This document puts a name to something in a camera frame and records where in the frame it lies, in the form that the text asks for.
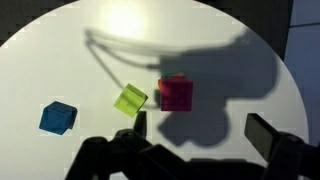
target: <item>blue cube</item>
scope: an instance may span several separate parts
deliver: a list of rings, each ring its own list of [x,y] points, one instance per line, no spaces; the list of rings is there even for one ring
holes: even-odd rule
[[[62,135],[73,128],[77,112],[75,107],[55,101],[44,108],[39,128]]]

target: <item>round table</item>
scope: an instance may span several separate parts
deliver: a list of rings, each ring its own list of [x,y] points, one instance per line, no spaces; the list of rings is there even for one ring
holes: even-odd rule
[[[88,137],[111,140],[131,118],[126,84],[148,95],[147,140],[184,160],[266,162],[244,136],[247,113],[308,141],[304,105],[278,55],[238,20],[187,0],[83,0],[34,20],[0,48],[1,179],[63,179]],[[193,81],[191,112],[162,112],[158,79]],[[72,130],[39,129],[44,107],[78,109]]]

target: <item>yellow-green cube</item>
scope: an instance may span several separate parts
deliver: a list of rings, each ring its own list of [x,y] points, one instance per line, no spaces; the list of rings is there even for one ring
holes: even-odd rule
[[[146,102],[148,96],[136,87],[128,84],[114,103],[114,107],[133,117],[142,105]]]

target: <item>white table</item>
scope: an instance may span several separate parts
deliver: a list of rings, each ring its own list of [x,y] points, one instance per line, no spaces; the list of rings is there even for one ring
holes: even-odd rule
[[[156,106],[157,80],[172,71],[194,82],[192,112]],[[0,48],[0,81],[0,179],[63,179],[84,139],[111,140],[132,127],[134,118],[113,107],[127,83],[149,96],[142,108],[147,139],[185,160],[245,158],[266,165],[243,133],[250,112],[308,141],[304,105],[281,59],[245,25],[194,1],[63,6]],[[54,100],[79,111],[63,136],[38,128]]]

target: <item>magenta cube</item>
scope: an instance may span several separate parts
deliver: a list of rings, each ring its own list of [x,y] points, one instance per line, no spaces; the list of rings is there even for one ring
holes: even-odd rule
[[[185,77],[163,77],[161,111],[191,111],[193,82]]]

